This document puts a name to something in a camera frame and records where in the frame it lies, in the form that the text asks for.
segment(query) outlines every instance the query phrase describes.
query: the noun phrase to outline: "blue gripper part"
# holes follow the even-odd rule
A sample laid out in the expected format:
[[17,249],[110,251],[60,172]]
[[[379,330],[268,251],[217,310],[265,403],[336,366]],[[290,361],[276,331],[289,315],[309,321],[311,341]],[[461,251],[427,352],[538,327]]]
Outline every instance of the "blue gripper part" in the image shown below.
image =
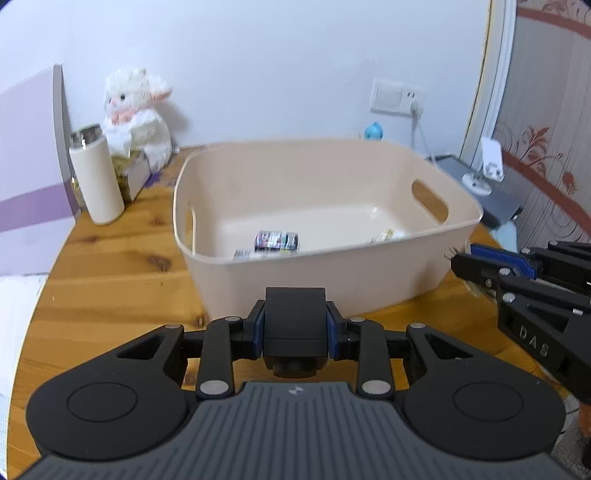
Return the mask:
[[499,250],[498,248],[487,247],[481,244],[470,245],[470,253],[477,257],[489,258],[497,262],[503,262],[516,268],[524,277],[535,280],[537,275],[529,261],[521,254]]
[[263,323],[265,321],[265,309],[262,309],[259,316],[255,320],[254,347],[255,357],[259,358],[262,353],[262,331]]
[[328,342],[329,355],[332,359],[335,359],[339,354],[339,344],[336,341],[336,322],[328,309],[326,309],[326,340]]

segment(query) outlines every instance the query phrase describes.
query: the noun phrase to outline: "small blue toy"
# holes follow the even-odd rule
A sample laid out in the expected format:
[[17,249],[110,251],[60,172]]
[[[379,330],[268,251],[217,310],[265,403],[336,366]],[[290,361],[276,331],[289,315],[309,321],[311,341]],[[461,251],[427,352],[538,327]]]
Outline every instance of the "small blue toy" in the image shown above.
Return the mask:
[[366,140],[381,140],[384,137],[384,130],[379,123],[374,122],[365,129],[363,136]]

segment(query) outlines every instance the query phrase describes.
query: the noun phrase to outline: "plastic storage bin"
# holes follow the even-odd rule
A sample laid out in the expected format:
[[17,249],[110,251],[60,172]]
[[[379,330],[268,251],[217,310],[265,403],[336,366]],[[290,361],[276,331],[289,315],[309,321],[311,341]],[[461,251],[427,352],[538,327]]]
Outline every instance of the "plastic storage bin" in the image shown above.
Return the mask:
[[[220,144],[174,189],[177,244],[213,318],[246,316],[265,288],[324,287],[346,316],[435,288],[482,209],[408,148],[364,140]],[[401,238],[370,244],[384,229]],[[259,230],[299,234],[292,256],[235,261]]]

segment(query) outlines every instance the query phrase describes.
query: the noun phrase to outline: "cardboard box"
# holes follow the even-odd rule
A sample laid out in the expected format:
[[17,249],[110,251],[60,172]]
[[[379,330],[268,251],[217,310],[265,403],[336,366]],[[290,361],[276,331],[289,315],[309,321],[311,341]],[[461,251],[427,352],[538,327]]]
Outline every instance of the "cardboard box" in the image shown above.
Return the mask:
[[133,202],[150,177],[150,166],[145,153],[134,150],[129,158],[111,159],[124,201]]

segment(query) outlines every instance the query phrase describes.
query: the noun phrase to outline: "wallpaper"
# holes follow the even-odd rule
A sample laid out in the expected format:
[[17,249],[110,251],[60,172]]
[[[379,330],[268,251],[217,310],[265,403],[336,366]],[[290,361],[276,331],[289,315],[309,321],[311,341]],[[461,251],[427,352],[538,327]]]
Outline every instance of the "wallpaper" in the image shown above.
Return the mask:
[[501,188],[517,198],[518,245],[589,242],[591,12],[580,0],[519,0],[494,137]]

